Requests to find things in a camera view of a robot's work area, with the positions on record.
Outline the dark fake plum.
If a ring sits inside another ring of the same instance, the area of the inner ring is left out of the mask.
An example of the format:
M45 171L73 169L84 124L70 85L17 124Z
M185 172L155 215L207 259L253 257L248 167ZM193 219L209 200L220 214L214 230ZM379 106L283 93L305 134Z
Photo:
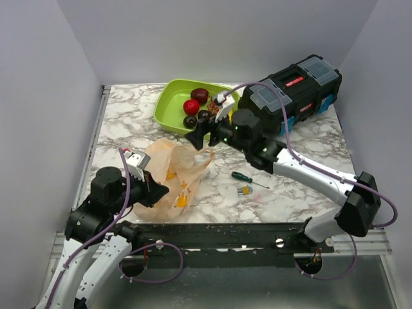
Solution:
M187 129L193 129L196 127L198 123L198 119L193 116L193 115L187 115L184 119L183 119L183 125L185 128Z
M209 119L212 113L209 110L200 110L197 114L198 119Z

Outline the red fake grapes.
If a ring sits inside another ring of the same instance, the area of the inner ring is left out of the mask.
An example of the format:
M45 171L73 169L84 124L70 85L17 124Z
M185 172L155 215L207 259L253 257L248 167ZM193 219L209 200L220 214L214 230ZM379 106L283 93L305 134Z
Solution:
M213 114L216 115L220 110L219 106L212 100L207 105L207 109Z

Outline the red fake pomegranate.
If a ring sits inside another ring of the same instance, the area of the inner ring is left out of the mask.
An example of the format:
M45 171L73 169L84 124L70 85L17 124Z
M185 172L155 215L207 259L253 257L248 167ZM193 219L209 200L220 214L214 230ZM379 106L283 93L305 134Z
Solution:
M183 111L187 116L196 116L200 110L200 103L197 100L189 99L183 103Z

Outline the orange plastic bag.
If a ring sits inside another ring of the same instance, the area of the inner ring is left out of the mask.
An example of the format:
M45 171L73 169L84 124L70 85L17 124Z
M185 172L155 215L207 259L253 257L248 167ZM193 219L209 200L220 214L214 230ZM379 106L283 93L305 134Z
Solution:
M168 139L153 142L145 152L151 157L146 170L169 192L152 208L137 203L133 212L146 223L174 223L191 206L214 152L207 148L198 151L191 144Z

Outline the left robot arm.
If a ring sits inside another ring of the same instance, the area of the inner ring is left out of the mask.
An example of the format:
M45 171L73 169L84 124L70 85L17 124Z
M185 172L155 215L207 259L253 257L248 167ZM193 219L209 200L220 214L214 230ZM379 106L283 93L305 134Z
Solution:
M38 308L88 308L122 258L142 249L141 233L119 219L136 203L153 205L169 190L144 171L139 179L116 167L99 169L90 194L71 212L57 269Z

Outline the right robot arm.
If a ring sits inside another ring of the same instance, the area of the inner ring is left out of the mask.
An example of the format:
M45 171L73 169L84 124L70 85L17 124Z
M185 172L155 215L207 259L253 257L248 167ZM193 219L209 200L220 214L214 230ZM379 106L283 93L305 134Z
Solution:
M305 220L295 237L303 252L311 252L325 239L343 232L364 237L372 227L380 207L372 175L335 171L299 154L290 154L284 143L264 136L260 119L247 109L239 109L219 121L200 120L185 137L201 150L205 135L210 136L209 146L223 142L241 151L252 167L293 179L337 204L336 209Z

